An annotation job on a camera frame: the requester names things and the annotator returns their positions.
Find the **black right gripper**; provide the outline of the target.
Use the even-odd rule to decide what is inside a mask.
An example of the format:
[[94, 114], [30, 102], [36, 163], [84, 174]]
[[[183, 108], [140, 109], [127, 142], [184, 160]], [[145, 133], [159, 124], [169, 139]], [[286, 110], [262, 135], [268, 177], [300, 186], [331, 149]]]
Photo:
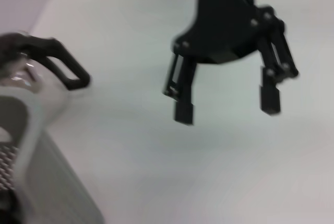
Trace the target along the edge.
[[197, 63], [221, 64], [257, 51], [260, 39], [284, 33], [284, 22], [271, 6], [255, 0], [197, 0], [190, 27], [173, 43], [173, 53]]

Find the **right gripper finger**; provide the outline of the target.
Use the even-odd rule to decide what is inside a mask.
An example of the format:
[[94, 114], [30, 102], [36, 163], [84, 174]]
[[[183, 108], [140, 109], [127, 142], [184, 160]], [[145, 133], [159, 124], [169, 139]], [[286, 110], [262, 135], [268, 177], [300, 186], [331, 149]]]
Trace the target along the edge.
[[284, 32], [285, 23], [280, 22], [258, 41], [258, 50], [264, 64], [261, 68], [260, 108], [268, 115], [281, 112], [277, 84], [299, 75]]
[[174, 120], [185, 125], [193, 125], [192, 83], [195, 71], [193, 58], [174, 54], [162, 90], [165, 96], [175, 100]]

